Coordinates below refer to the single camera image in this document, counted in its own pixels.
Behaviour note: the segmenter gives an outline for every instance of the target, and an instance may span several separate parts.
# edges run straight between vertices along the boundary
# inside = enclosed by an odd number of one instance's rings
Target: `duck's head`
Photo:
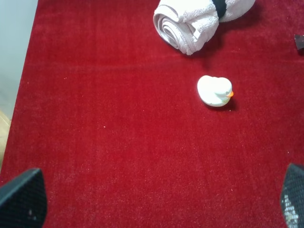
[[[220,98],[231,98],[234,95],[232,83],[224,77],[215,78],[213,86],[214,93]]]

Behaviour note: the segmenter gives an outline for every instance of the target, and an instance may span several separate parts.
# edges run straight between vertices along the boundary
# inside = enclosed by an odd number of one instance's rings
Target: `rolled towel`
[[[153,16],[158,34],[183,54],[202,49],[219,22],[237,19],[255,0],[161,0]]]

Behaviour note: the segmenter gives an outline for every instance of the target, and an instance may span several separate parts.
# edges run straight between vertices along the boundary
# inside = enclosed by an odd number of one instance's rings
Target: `black mesh object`
[[[281,208],[288,228],[304,228],[304,166],[288,166],[281,193]]]
[[[30,169],[0,188],[0,228],[41,228],[47,197],[40,169]]]

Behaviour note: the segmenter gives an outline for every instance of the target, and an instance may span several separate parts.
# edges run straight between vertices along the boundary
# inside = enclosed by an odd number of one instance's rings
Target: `duck's orange beak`
[[[233,97],[234,92],[232,91],[229,95],[227,95],[226,97]]]

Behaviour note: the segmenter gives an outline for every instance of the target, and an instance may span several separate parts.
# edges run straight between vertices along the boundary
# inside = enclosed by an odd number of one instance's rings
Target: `white wall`
[[[11,119],[38,0],[0,0],[0,110]]]

